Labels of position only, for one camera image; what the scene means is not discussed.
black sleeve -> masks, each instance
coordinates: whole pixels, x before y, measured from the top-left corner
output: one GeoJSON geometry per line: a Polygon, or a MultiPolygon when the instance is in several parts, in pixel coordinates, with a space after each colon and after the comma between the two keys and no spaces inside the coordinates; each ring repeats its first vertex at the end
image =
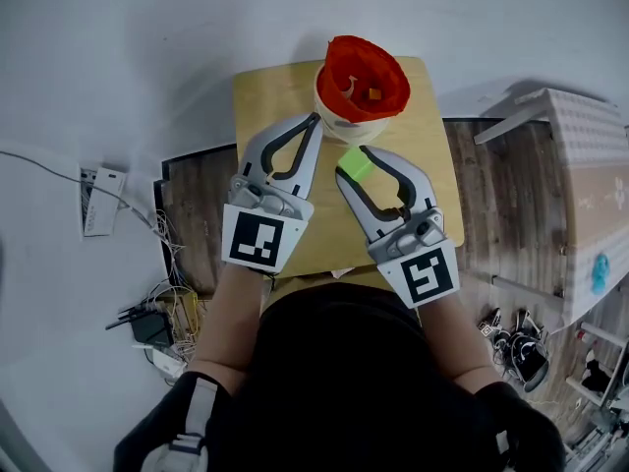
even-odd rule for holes
{"type": "Polygon", "coordinates": [[[509,464],[517,472],[565,470],[566,454],[559,431],[522,400],[510,384],[489,384],[476,397],[489,409],[499,428],[507,432],[509,464]]]}
{"type": "Polygon", "coordinates": [[[188,372],[177,380],[161,402],[116,446],[114,472],[140,472],[144,459],[151,451],[185,432],[188,407],[199,378],[217,385],[211,418],[205,428],[205,438],[211,441],[230,405],[231,396],[209,376],[188,372]]]}

patterned tablecloth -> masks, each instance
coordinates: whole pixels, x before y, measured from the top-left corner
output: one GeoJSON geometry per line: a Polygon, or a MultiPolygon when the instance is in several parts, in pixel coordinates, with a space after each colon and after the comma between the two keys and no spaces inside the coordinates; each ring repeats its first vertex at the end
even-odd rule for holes
{"type": "Polygon", "coordinates": [[[629,140],[618,110],[591,98],[544,88],[543,100],[564,170],[568,253],[563,320],[577,321],[629,272],[629,140]],[[598,255],[609,259],[601,294],[593,292],[598,255]]]}

forearm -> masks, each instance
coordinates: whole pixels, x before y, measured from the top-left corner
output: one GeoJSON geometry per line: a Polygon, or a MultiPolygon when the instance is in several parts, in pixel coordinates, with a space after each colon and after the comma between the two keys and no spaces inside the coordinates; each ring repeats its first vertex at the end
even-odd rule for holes
{"type": "Polygon", "coordinates": [[[443,374],[470,392],[500,381],[486,341],[457,294],[419,308],[429,348],[443,374]]]}
{"type": "Polygon", "coordinates": [[[203,319],[195,361],[245,371],[256,345],[261,295],[261,274],[226,265],[203,319]]]}

white bucket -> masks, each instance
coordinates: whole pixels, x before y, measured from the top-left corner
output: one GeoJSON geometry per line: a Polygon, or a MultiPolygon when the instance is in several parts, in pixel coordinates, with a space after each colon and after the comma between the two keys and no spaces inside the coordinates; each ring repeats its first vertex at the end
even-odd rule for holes
{"type": "Polygon", "coordinates": [[[315,111],[321,116],[323,132],[328,137],[336,138],[351,147],[368,144],[384,131],[389,122],[389,117],[376,119],[375,121],[352,123],[332,112],[325,106],[316,88],[316,81],[323,70],[323,66],[321,65],[314,76],[314,107],[315,111]]]}

black shirt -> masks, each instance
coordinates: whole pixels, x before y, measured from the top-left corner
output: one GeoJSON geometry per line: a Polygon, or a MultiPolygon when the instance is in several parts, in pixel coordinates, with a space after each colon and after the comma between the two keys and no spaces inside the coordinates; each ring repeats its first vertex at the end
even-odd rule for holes
{"type": "MultiPolygon", "coordinates": [[[[209,379],[184,374],[118,444],[115,470],[139,471],[183,433],[199,377],[209,379]]],[[[219,386],[205,441],[212,471],[492,471],[509,456],[518,471],[555,471],[565,461],[554,425],[510,385],[464,390],[439,372],[395,294],[343,283],[291,294],[262,315],[248,378],[233,397],[219,386]]]]}

